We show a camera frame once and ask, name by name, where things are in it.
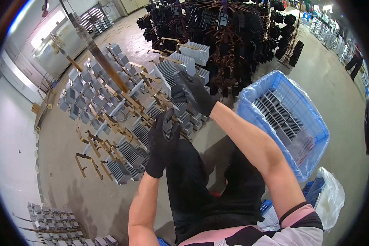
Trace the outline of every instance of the blue plastic crate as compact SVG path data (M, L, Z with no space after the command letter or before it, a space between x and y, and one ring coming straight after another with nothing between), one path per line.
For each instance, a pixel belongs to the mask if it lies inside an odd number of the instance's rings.
M315 178L310 187L308 187L307 190L305 188L302 190L303 195L305 196L305 199L308 203L310 203L313 207L315 207L315 204L318 199L318 195L323 192L325 187L324 178L318 177Z
M157 238L157 240L160 246L170 246L168 243L164 242L164 240L159 237Z
M306 195L309 193L310 188L312 187L314 181L309 181L306 183L305 187L302 189L303 196L306 197Z
M272 206L272 201L271 200L264 200L262 202L262 205L260 207L260 211L262 213L262 215L264 215L266 212L268 212L268 210L271 208Z
M307 136L310 135L312 141L306 146L309 152L301 159L294 160L282 140L277 136L274 126L268 123L265 113L254 106L253 102L267 91L274 93L287 112L300 122L301 130L306 132ZM275 140L299 182L305 182L309 178L327 148L330 134L306 92L294 81L288 79L278 70L268 73L241 91L236 112Z

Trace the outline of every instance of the black shorts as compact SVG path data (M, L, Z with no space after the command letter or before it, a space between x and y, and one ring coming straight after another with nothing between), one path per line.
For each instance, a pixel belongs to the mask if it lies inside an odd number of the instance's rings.
M177 161L166 167L175 243L202 231L255 225L263 220L260 207L264 180L238 148L224 173L228 185L220 197L207 190L204 164L192 143L179 140L176 157Z

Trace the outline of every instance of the person's left hand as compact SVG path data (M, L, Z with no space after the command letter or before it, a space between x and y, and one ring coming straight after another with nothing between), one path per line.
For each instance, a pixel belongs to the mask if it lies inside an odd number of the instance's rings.
M161 178L165 167L173 162L178 148L180 125L175 122L172 125L170 139L163 132L163 124L166 124L173 115L173 109L159 114L153 121L148 134L150 158L145 171L153 178Z

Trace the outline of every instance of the gloved hand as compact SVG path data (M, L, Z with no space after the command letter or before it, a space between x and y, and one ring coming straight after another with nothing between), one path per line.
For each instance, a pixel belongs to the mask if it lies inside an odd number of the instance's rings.
M173 112L173 109L169 109L165 113L159 114L154 119L148 134L150 157L145 171L156 179L161 178L164 168L173 162L178 148L179 123L175 122L172 125L170 139L167 139L163 132L163 124L166 124L172 118Z
M209 117L217 99L205 90L199 78L180 71L173 75L173 79L182 88L181 92L172 95L173 101L190 103L195 110Z

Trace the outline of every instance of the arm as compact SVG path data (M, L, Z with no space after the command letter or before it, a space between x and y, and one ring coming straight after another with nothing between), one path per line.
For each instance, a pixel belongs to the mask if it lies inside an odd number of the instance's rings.
M246 158L261 173L271 192L273 206L280 219L305 201L300 186L275 141L264 131L242 119L213 98L200 80L184 72L174 74L182 91L175 102L188 102L203 115L210 116L231 138Z
M145 172L129 210L129 245L159 245L153 229L158 183Z
M220 102L213 107L211 118L260 171L279 219L296 205L305 202L294 173L280 148L268 134Z
M169 140L163 133L163 123L170 120L173 112L169 109L158 115L148 133L149 161L129 210L129 245L159 245L153 230L158 183L165 167L173 163L180 135L178 122L173 124Z

